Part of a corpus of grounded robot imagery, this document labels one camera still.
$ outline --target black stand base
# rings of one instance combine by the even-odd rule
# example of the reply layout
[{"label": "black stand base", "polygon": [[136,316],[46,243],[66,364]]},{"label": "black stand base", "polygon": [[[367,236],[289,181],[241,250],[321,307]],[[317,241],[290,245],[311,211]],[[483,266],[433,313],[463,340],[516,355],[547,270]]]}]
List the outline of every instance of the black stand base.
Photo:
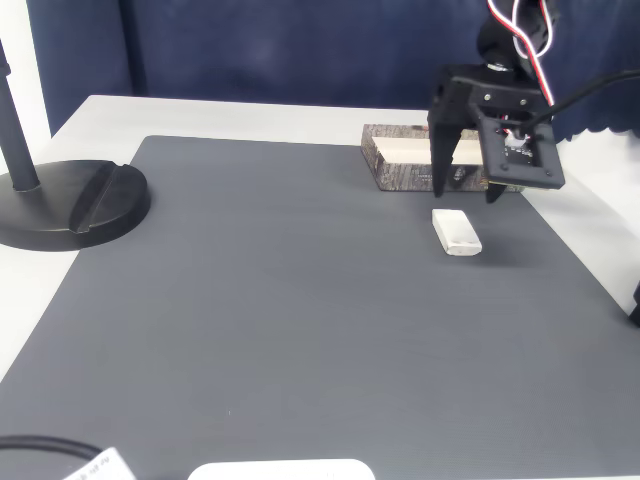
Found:
[{"label": "black stand base", "polygon": [[102,160],[36,167],[40,185],[14,190],[0,176],[0,243],[27,250],[78,250],[134,229],[149,211],[147,180],[136,168]]}]

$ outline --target black cable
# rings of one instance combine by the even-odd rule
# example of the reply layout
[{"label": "black cable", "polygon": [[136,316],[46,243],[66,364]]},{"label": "black cable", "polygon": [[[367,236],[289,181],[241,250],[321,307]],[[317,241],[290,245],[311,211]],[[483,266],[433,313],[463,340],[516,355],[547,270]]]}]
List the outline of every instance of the black cable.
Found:
[{"label": "black cable", "polygon": [[579,100],[582,100],[587,95],[591,95],[593,92],[611,85],[612,83],[620,82],[622,80],[628,80],[630,78],[640,78],[640,70],[623,70],[619,73],[604,75],[602,77],[596,78],[595,80],[592,80],[574,94],[565,98],[561,102],[556,103],[554,106],[549,107],[544,113],[536,115],[531,120],[524,122],[520,126],[520,128],[517,129],[517,136],[519,136],[519,138],[523,138],[524,134],[531,132],[533,127],[535,127],[539,123],[549,120],[557,113],[565,110],[566,108],[569,108],[571,105]]},{"label": "black cable", "polygon": [[87,443],[75,442],[64,438],[44,437],[41,435],[0,436],[0,450],[38,450],[55,452],[93,460],[102,450]]}]

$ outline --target cable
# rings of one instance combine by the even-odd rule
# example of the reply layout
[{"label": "cable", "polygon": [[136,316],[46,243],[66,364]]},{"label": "cable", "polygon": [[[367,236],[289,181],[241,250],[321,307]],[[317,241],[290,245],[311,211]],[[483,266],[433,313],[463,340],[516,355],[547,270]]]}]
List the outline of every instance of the cable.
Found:
[{"label": "cable", "polygon": [[640,69],[623,70],[622,72],[613,73],[610,75],[603,75],[602,77],[598,77],[592,80],[591,82],[587,83],[584,87],[579,89],[577,92],[573,93],[569,97],[562,100],[560,103],[552,105],[545,112],[523,123],[522,126],[518,128],[518,133],[520,136],[522,136],[522,134],[530,132],[531,129],[536,125],[538,125],[539,123],[549,120],[551,117],[553,117],[557,113],[561,112],[566,108],[569,108],[571,105],[583,99],[587,95],[591,95],[593,92],[600,90],[601,88],[607,87],[612,83],[620,82],[622,80],[629,80],[631,78],[640,78]]},{"label": "cable", "polygon": [[55,452],[93,460],[102,450],[93,445],[75,442],[64,438],[45,437],[41,435],[7,435],[0,436],[0,450],[38,450]]},{"label": "cable", "polygon": [[533,48],[533,43],[531,39],[524,33],[520,28],[511,23],[511,21],[505,17],[500,11],[496,8],[493,0],[487,0],[487,4],[489,5],[489,10],[491,14],[500,22],[505,28],[507,28],[511,33],[516,35],[527,48],[527,52],[529,53],[529,60],[533,65],[533,69],[536,72],[536,76],[538,77],[538,83],[540,84],[540,88],[542,89],[542,94],[547,99],[547,103],[549,105],[553,105],[555,102],[553,100],[553,94],[551,93],[551,89],[549,88],[549,84],[547,83],[547,78],[544,76],[544,71],[542,70],[542,65],[538,61],[538,57],[536,57],[535,49]]},{"label": "cable", "polygon": [[[520,0],[515,0],[513,2],[513,11],[511,14],[511,22],[517,26],[518,25],[518,9],[520,8]],[[544,22],[547,25],[547,42],[544,48],[536,53],[536,57],[541,57],[545,53],[549,51],[551,48],[551,44],[553,43],[553,23],[551,22],[551,15],[549,15],[549,9],[547,8],[547,0],[540,0],[540,10],[542,10],[542,16],[544,17]],[[516,47],[516,52],[525,60],[528,58],[527,55],[520,48],[520,44],[518,43],[518,39],[513,37],[513,45]]]}]

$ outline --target white device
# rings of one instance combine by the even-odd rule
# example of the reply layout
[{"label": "white device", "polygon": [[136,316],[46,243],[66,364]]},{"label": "white device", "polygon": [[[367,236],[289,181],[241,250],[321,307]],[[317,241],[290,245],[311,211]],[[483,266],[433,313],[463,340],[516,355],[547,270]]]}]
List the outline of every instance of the white device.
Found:
[{"label": "white device", "polygon": [[209,463],[189,480],[375,480],[359,460],[285,460]]}]

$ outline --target blue curtain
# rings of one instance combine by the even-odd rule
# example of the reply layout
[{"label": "blue curtain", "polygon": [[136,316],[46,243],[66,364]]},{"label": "blue curtain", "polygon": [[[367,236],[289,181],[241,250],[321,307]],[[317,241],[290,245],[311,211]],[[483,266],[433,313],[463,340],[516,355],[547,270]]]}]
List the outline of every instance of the blue curtain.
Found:
[{"label": "blue curtain", "polygon": [[[559,0],[544,66],[561,99],[640,68],[637,0]],[[438,69],[478,63],[485,0],[28,0],[52,131],[87,95],[428,109]],[[640,82],[554,120],[640,133]]]}]

